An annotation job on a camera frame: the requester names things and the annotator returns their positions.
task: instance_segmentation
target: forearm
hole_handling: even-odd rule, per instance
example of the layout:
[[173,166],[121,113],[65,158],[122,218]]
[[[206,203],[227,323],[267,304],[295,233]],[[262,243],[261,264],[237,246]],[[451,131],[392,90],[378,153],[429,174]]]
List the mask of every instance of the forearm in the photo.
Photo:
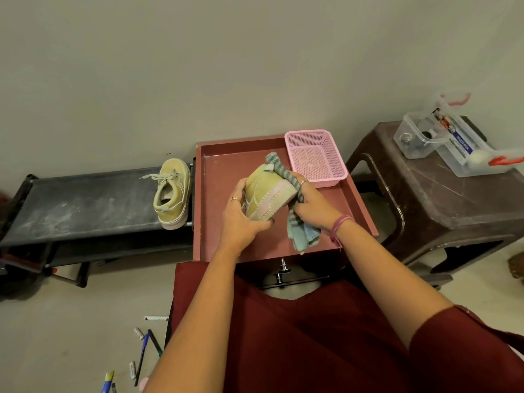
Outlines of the forearm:
[[362,283],[406,347],[426,320],[453,306],[355,222],[341,224],[337,237]]
[[146,393],[222,391],[236,258],[231,251],[217,250],[149,379]]

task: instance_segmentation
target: plastic container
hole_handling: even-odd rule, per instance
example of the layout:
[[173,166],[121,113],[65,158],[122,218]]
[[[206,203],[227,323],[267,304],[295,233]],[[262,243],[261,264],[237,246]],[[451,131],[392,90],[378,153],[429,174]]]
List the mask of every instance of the plastic container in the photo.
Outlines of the plastic container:
[[437,147],[449,141],[447,131],[423,113],[407,113],[393,140],[408,159],[422,159]]
[[474,177],[502,173],[524,162],[524,147],[493,149],[475,130],[468,125],[481,124],[468,108],[473,99],[471,92],[440,92],[427,105],[424,121],[440,126],[448,132],[449,141],[436,151],[458,177]]
[[312,129],[284,135],[293,171],[315,187],[334,186],[347,178],[347,168],[329,131]]

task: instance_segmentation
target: brown plastic stool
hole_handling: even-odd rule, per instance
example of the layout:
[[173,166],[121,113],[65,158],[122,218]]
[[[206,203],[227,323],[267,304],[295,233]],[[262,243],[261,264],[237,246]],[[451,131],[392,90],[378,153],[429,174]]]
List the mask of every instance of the brown plastic stool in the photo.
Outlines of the brown plastic stool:
[[459,178],[436,152],[408,160],[392,139],[399,124],[378,124],[346,163],[350,172],[367,163],[367,179],[393,211],[397,226],[382,244],[395,257],[412,264],[444,248],[447,259],[431,273],[454,272],[524,236],[524,177],[518,171]]

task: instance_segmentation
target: left hand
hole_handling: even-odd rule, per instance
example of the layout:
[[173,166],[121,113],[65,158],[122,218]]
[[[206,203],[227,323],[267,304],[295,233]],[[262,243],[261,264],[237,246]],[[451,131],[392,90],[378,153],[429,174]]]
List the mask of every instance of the left hand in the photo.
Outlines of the left hand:
[[220,236],[219,248],[229,251],[239,257],[240,253],[255,239],[257,233],[269,229],[273,220],[250,221],[242,212],[243,190],[246,186],[247,178],[240,179],[231,196],[227,200],[226,208],[222,214],[222,234]]

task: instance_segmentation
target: hand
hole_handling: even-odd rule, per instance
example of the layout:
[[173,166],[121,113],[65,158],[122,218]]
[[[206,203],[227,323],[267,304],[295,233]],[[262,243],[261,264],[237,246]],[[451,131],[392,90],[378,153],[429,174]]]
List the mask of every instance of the hand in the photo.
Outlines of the hand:
[[240,201],[231,200],[233,196],[242,200],[246,181],[247,178],[239,180],[222,214],[223,225],[219,249],[230,251],[235,257],[238,257],[244,248],[251,244],[257,233],[269,229],[273,224],[272,219],[268,221],[250,221],[242,212]]
[[[304,176],[290,171],[299,182],[304,180]],[[297,203],[293,210],[306,223],[330,231],[335,221],[342,216],[309,182],[302,184],[302,194],[304,204]]]

